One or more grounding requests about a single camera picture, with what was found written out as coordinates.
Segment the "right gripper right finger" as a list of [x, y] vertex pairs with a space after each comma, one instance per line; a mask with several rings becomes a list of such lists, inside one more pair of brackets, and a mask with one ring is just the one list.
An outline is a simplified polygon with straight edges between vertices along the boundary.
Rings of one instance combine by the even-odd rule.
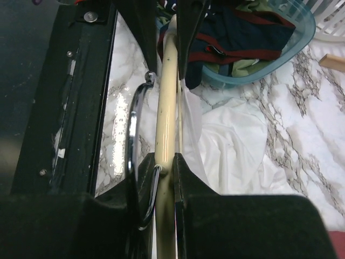
[[316, 207], [298, 195], [219, 195], [174, 157], [179, 258], [336, 258]]

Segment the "cream wooden hanger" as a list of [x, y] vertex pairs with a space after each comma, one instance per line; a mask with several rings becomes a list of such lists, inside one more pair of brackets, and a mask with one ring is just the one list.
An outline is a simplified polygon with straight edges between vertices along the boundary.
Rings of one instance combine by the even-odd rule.
[[181, 109], [181, 86], [177, 67], [177, 17], [173, 16], [164, 36], [164, 56], [158, 98], [155, 166], [153, 169], [148, 206], [140, 212], [137, 171], [137, 144], [139, 124], [146, 91], [153, 87], [155, 73], [147, 72], [146, 83], [140, 85], [129, 109], [125, 155], [127, 207], [136, 216], [136, 225], [144, 230], [152, 217], [156, 222], [157, 258], [176, 258], [175, 198], [173, 160], [175, 156], [176, 112]]

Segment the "white tank top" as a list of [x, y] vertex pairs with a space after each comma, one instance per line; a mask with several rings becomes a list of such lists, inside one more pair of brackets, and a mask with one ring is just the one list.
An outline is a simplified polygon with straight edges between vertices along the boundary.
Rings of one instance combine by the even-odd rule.
[[267, 123], [258, 106], [231, 98], [203, 113], [185, 80], [178, 89], [182, 156], [199, 179], [220, 195], [294, 193], [265, 155]]

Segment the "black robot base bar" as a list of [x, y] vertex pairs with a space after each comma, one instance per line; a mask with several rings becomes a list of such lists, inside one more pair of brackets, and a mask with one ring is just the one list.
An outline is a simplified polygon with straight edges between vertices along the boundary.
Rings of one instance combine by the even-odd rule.
[[1, 1], [1, 194], [95, 194], [117, 14]]

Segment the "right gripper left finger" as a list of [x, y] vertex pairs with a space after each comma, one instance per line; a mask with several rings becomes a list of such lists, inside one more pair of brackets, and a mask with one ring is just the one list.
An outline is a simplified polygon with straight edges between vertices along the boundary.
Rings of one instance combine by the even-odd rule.
[[136, 229], [126, 185], [50, 194], [47, 178], [18, 173], [1, 196], [1, 258], [151, 258], [152, 227]]

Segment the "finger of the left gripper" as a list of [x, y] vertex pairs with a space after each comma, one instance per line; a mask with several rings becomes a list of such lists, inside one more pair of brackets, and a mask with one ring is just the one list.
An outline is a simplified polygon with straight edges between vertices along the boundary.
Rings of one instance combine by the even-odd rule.
[[177, 1], [177, 54], [179, 79], [185, 79], [192, 42], [200, 29], [211, 1]]
[[113, 0], [135, 37], [148, 70], [157, 72], [155, 0]]

